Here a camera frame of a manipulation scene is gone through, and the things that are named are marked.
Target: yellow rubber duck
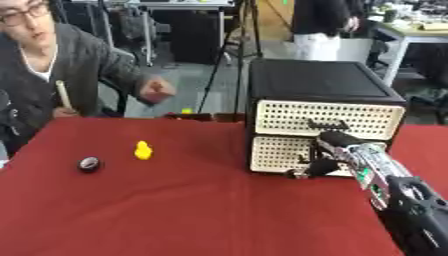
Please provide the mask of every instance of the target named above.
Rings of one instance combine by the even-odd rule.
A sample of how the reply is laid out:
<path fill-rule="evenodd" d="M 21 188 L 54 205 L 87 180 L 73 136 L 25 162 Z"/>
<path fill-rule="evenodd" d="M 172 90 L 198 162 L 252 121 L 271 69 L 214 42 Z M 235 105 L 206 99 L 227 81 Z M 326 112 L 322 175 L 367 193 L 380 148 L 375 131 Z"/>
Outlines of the yellow rubber duck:
<path fill-rule="evenodd" d="M 134 155 L 140 160 L 148 160 L 151 158 L 152 148 L 148 146 L 148 143 L 139 141 L 137 143 L 137 149 L 135 150 Z"/>

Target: gray jacket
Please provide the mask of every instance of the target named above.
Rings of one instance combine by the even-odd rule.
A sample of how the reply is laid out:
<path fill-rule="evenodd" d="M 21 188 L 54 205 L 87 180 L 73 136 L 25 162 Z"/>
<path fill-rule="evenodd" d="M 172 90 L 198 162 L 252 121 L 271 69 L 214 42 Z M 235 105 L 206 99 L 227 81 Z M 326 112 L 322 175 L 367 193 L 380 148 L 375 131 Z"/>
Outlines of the gray jacket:
<path fill-rule="evenodd" d="M 132 95 L 143 85 L 145 77 L 140 69 L 111 51 L 102 40 L 66 24 L 56 24 L 56 35 L 58 56 L 47 83 L 28 71 L 18 44 L 0 34 L 0 89 L 9 94 L 17 113 L 16 135 L 3 136 L 7 147 L 13 144 L 20 148 L 52 119 L 53 109 L 62 106 L 55 88 L 57 80 L 65 82 L 73 107 L 83 116 L 97 111 L 99 77 Z"/>

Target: black speaker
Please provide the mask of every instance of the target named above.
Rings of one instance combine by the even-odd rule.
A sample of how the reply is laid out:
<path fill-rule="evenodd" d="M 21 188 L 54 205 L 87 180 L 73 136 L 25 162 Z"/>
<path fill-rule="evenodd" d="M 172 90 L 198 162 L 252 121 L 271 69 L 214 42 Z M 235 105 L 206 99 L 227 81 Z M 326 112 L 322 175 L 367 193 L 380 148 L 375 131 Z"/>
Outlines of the black speaker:
<path fill-rule="evenodd" d="M 171 51 L 176 62 L 214 64 L 219 51 L 217 12 L 173 12 Z"/>

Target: white pants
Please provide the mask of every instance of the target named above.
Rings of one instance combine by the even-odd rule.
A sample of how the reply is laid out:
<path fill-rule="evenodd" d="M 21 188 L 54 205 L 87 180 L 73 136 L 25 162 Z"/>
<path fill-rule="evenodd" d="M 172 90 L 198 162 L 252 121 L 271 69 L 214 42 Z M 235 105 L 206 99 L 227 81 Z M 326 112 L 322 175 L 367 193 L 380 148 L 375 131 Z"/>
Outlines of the white pants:
<path fill-rule="evenodd" d="M 294 43 L 298 60 L 336 61 L 341 38 L 328 37 L 323 33 L 294 35 Z"/>

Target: glasses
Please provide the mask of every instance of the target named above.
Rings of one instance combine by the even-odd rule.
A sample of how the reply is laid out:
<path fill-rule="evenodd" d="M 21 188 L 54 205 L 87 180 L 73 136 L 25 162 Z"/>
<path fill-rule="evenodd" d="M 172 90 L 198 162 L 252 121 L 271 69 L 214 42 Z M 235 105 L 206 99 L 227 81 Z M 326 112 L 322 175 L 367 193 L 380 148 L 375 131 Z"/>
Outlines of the glasses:
<path fill-rule="evenodd" d="M 50 8 L 48 7 L 48 1 L 43 1 L 40 4 L 31 6 L 28 11 L 0 16 L 0 22 L 8 27 L 14 27 L 25 23 L 25 14 L 30 14 L 34 18 L 39 18 L 49 13 Z"/>

